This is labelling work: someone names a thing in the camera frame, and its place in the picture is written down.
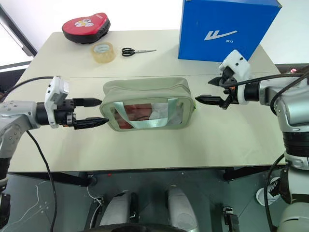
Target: table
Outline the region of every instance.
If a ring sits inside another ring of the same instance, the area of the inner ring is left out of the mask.
[[[192,97],[226,97],[222,88],[207,84],[220,74],[219,63],[177,59],[178,30],[110,31],[102,41],[111,42],[116,50],[111,63],[96,63],[91,44],[75,44],[62,32],[55,32],[20,81],[61,75],[70,85],[67,98],[103,99],[103,85],[111,80],[181,76],[188,80]],[[157,51],[124,58],[123,47]],[[261,46],[250,63],[255,77],[279,73]],[[42,102],[48,83],[31,82],[8,99]],[[99,107],[79,107],[76,114],[78,119],[101,116]],[[115,132],[106,124],[87,130],[42,126],[32,133],[52,172],[265,166],[284,151],[276,117],[269,107],[257,102],[231,105],[226,111],[197,102],[190,125],[181,130]],[[9,171],[46,172],[28,136],[21,138]]]

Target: scissors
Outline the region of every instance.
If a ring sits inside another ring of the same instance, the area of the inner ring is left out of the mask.
[[[122,56],[124,57],[130,57],[132,55],[134,55],[135,53],[142,53],[142,52],[154,52],[156,50],[134,50],[132,48],[129,48],[129,47],[125,47],[123,49],[121,49],[122,51]]]

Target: red case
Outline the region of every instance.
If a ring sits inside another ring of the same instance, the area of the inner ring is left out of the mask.
[[[105,35],[111,23],[105,13],[72,19],[62,26],[64,36],[73,42],[90,44]]]

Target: green pouch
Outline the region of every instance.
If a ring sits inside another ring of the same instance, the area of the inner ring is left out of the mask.
[[[110,81],[103,91],[100,111],[115,131],[180,129],[194,110],[182,77]]]

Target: blue box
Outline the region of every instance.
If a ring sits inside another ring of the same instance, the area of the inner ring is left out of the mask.
[[[236,49],[248,60],[280,9],[277,0],[184,0],[178,58],[221,62]]]

